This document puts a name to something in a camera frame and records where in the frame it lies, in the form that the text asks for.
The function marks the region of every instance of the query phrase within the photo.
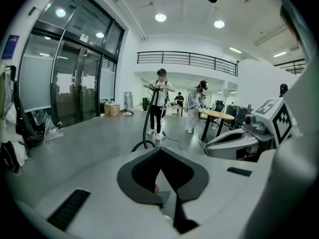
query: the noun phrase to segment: hose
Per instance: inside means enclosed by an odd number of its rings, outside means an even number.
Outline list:
[[[146,128],[148,126],[148,121],[149,121],[149,117],[150,117],[150,112],[151,112],[151,108],[152,108],[152,105],[153,105],[153,101],[154,101],[154,98],[155,98],[155,94],[159,91],[160,89],[159,88],[156,88],[156,89],[153,89],[154,93],[153,93],[153,96],[152,96],[152,100],[150,102],[150,106],[149,106],[149,109],[148,109],[148,113],[146,114],[146,119],[145,119],[145,123],[144,123],[144,128],[143,128],[143,141],[140,141],[138,144],[136,144],[134,146],[134,148],[132,149],[131,152],[134,152],[137,150],[137,148],[139,146],[141,146],[142,144],[144,145],[144,148],[145,149],[148,149],[148,146],[146,143],[150,143],[153,147],[156,147],[155,146],[155,143],[153,143],[152,141],[150,140],[146,140]],[[159,96],[156,95],[156,102],[155,102],[155,105],[157,105],[158,103],[158,98]]]

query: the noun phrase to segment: table leg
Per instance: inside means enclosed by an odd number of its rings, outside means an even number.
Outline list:
[[[218,137],[220,135],[221,128],[223,127],[223,125],[224,125],[224,119],[221,119],[216,137]]]
[[[207,135],[207,131],[208,131],[210,119],[211,119],[211,116],[207,116],[207,121],[206,121],[205,129],[204,129],[204,133],[203,133],[203,136],[201,137],[201,140],[202,140],[202,141],[205,140],[205,137],[206,137],[206,135]]]

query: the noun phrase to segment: white pants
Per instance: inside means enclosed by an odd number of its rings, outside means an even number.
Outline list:
[[[198,114],[199,112],[196,110],[196,108],[188,109],[186,130],[192,130],[196,126]]]

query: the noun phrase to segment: black pants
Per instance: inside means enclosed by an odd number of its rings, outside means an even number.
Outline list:
[[[183,116],[183,102],[177,102],[177,104],[181,107],[181,116]]]
[[[161,117],[162,109],[163,109],[163,106],[152,105],[151,112],[150,112],[151,129],[154,129],[154,116],[156,116],[157,133],[160,133],[160,117]]]

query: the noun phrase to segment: wooden table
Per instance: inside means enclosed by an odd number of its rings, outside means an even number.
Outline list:
[[[199,135],[199,138],[204,141],[204,142],[209,142],[210,140],[207,139],[206,135],[207,135],[207,131],[208,131],[208,127],[209,127],[209,123],[212,117],[215,118],[220,118],[220,124],[219,124],[219,128],[216,134],[216,137],[218,137],[220,135],[221,132],[221,128],[223,127],[224,124],[224,120],[234,120],[235,118],[232,115],[229,114],[225,114],[225,113],[221,113],[221,112],[216,112],[216,111],[211,111],[211,110],[202,110],[202,111],[198,111],[201,114],[206,114],[207,115],[207,121],[206,121],[206,125],[205,125],[205,129],[203,132],[203,135]]]
[[[168,108],[173,108],[173,109],[177,109],[177,110],[182,110],[182,107],[181,106],[167,106],[167,110]]]

